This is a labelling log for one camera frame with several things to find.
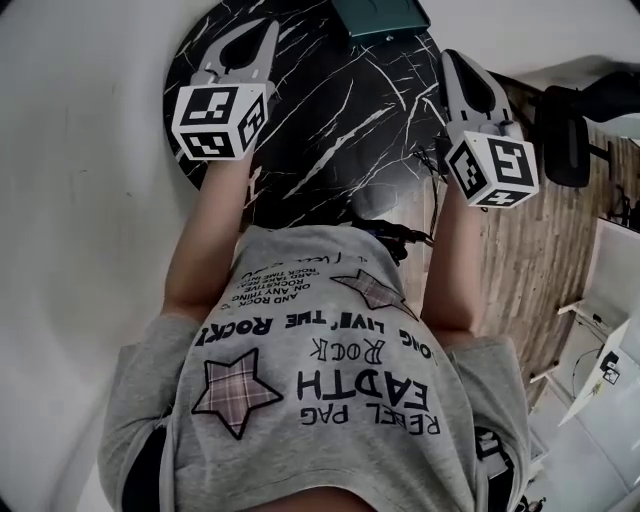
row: round table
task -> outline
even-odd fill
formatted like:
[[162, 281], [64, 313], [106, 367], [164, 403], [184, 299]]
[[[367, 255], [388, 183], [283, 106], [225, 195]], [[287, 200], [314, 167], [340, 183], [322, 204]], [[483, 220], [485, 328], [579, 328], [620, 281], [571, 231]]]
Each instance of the round table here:
[[428, 34], [349, 47], [329, 0], [227, 0], [180, 44], [164, 91], [165, 130], [181, 169], [199, 187], [206, 162], [190, 161], [171, 133], [180, 87], [211, 43], [258, 18], [280, 23], [276, 92], [252, 163], [245, 220], [267, 228], [337, 224], [392, 208], [428, 173], [412, 156], [444, 125]]

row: gray t-shirt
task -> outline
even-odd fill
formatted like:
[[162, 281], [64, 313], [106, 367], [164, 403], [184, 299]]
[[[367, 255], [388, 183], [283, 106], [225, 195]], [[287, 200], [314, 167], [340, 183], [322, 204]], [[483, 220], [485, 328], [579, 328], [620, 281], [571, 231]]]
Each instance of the gray t-shirt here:
[[483, 510], [474, 426], [497, 433], [514, 462], [513, 506], [529, 460], [512, 344], [445, 353], [383, 245], [347, 227], [251, 228], [202, 326], [161, 316], [122, 349], [99, 454], [116, 509], [161, 422], [163, 500], [190, 512], [318, 486], [378, 511]]

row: cable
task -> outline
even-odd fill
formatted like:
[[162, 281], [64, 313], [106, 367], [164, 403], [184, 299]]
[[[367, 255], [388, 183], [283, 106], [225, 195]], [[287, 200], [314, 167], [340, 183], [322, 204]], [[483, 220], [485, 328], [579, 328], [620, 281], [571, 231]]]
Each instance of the cable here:
[[579, 324], [579, 325], [581, 325], [581, 326], [586, 327], [587, 329], [589, 329], [589, 332], [590, 332], [591, 334], [593, 334], [593, 336], [594, 336], [594, 337], [595, 337], [595, 338], [596, 338], [600, 343], [602, 343], [602, 344], [604, 345], [604, 344], [607, 342], [607, 340], [603, 340], [603, 339], [598, 335], [598, 332], [596, 332], [596, 331], [594, 331], [594, 330], [593, 330], [593, 327], [591, 326], [591, 324], [586, 324], [586, 323], [584, 323], [584, 322], [581, 322], [581, 321], [578, 319], [578, 317], [577, 317], [577, 316], [574, 318], [574, 320], [575, 320], [576, 322], [578, 322], [578, 324]]
[[593, 354], [594, 352], [600, 352], [602, 350], [602, 347], [600, 348], [596, 348], [593, 350], [589, 350], [588, 352], [585, 352], [584, 354], [582, 354], [578, 360], [576, 361], [576, 364], [573, 365], [573, 374], [571, 375], [571, 394], [573, 395], [573, 399], [576, 399], [576, 386], [575, 386], [575, 382], [576, 382], [576, 370], [578, 369], [578, 363], [582, 360], [582, 358], [588, 354]]
[[431, 225], [429, 226], [429, 241], [433, 244], [433, 235], [436, 231], [436, 224], [438, 222], [438, 186], [436, 185], [436, 176], [440, 176], [442, 180], [447, 183], [447, 179], [440, 173], [438, 168], [433, 165], [429, 155], [427, 154], [427, 150], [424, 146], [418, 146], [418, 150], [412, 153], [414, 157], [416, 157], [420, 162], [424, 164], [424, 166], [429, 170], [429, 174], [431, 175], [431, 189], [433, 191], [433, 214], [431, 215]]

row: plaid star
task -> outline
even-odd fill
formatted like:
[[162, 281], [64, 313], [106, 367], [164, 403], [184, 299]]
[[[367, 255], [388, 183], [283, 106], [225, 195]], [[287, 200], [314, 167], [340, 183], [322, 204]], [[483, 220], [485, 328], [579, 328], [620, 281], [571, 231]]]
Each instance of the plaid star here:
[[383, 285], [375, 277], [367, 274], [362, 269], [358, 270], [358, 275], [355, 277], [338, 276], [332, 277], [331, 280], [357, 291], [362, 295], [362, 298], [367, 303], [367, 307], [371, 310], [393, 307], [404, 311], [416, 322], [418, 321], [416, 315], [411, 311], [411, 308], [404, 303], [406, 299], [402, 295], [393, 288]]
[[237, 440], [242, 439], [252, 410], [283, 399], [258, 378], [257, 348], [229, 364], [205, 361], [204, 370], [207, 387], [191, 412], [217, 415]]

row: wooden floor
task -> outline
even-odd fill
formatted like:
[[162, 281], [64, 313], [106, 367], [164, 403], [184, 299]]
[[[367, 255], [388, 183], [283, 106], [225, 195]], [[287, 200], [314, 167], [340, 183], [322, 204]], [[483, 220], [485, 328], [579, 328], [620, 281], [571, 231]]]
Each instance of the wooden floor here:
[[[523, 98], [510, 92], [516, 104]], [[613, 143], [612, 179], [628, 196], [640, 197], [640, 148], [631, 141], [608, 137], [589, 126], [591, 143]], [[591, 157], [587, 188], [560, 187], [544, 177], [540, 193], [513, 210], [489, 210], [482, 231], [482, 284], [487, 297], [481, 334], [507, 334], [514, 340], [530, 406], [544, 380], [529, 385], [531, 372], [546, 369], [560, 355], [572, 315], [558, 317], [559, 306], [581, 297], [595, 236], [596, 219], [612, 204], [609, 166]], [[446, 185], [440, 183], [442, 198]], [[428, 232], [433, 211], [430, 179], [382, 216], [390, 222]], [[401, 273], [407, 301], [420, 310], [430, 249], [409, 246]]]

